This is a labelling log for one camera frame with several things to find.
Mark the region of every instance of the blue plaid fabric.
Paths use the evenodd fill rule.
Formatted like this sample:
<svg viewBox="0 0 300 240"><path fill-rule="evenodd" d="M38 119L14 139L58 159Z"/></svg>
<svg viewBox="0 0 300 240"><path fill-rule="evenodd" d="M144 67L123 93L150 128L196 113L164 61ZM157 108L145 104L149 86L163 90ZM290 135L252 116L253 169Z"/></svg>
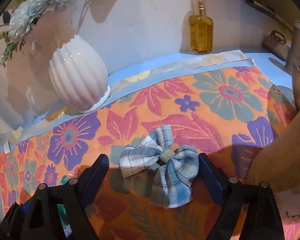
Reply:
<svg viewBox="0 0 300 240"><path fill-rule="evenodd" d="M199 157L195 147L182 145L175 153L171 125L152 131L140 145L127 145L119 165L123 178L153 166L158 160L165 165L157 169L150 196L150 204L164 208L180 207L191 201L191 183L199 171Z"/></svg>

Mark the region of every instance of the amber glass bottle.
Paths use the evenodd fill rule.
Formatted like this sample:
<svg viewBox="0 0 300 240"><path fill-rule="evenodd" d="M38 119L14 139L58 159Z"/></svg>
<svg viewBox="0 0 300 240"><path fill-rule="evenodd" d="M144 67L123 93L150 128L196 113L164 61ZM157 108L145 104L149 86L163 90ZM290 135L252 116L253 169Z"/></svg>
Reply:
<svg viewBox="0 0 300 240"><path fill-rule="evenodd" d="M199 54L212 52L213 20L206 16L204 1L198 1L199 15L190 17L191 49Z"/></svg>

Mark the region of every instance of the floral tablecloth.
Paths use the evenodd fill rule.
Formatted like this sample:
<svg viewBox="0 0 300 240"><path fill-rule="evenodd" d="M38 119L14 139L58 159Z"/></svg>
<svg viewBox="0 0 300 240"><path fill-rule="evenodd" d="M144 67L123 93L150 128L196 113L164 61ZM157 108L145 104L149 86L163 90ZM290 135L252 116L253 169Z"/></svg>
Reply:
<svg viewBox="0 0 300 240"><path fill-rule="evenodd" d="M8 155L0 153L4 208L27 201L42 182L55 186L78 176L104 153L110 170L86 210L101 240L204 239L220 208L203 182L194 180L194 199L187 205L149 206L155 171L123 179L118 160L125 145L137 145L156 127L171 124L173 149L195 146L228 176L244 181L253 157L287 128L294 115L288 100L257 67L169 79L21 142ZM243 220L242 214L236 236ZM287 240L300 236L300 224L284 230Z"/></svg>

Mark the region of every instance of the white ribbed vase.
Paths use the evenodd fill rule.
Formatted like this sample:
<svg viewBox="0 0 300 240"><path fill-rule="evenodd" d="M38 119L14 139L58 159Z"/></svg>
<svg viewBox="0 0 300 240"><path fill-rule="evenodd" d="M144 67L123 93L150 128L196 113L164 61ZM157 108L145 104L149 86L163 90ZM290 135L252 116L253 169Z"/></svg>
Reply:
<svg viewBox="0 0 300 240"><path fill-rule="evenodd" d="M45 13L24 40L46 61L52 84L63 102L88 113L110 96L108 71L99 54L72 28L75 7Z"/></svg>

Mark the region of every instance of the white wall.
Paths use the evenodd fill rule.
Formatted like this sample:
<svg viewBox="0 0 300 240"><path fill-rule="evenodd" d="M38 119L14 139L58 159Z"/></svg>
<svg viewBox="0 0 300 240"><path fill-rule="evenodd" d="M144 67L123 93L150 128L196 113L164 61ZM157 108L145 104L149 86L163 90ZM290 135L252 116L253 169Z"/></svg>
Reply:
<svg viewBox="0 0 300 240"><path fill-rule="evenodd" d="M74 29L102 57L109 73L162 55L186 51L192 0L79 0ZM214 46L260 46L272 29L283 28L244 0L206 0L214 20ZM0 42L0 53L4 50ZM29 45L0 66L0 116L17 128L58 101L47 66Z"/></svg>

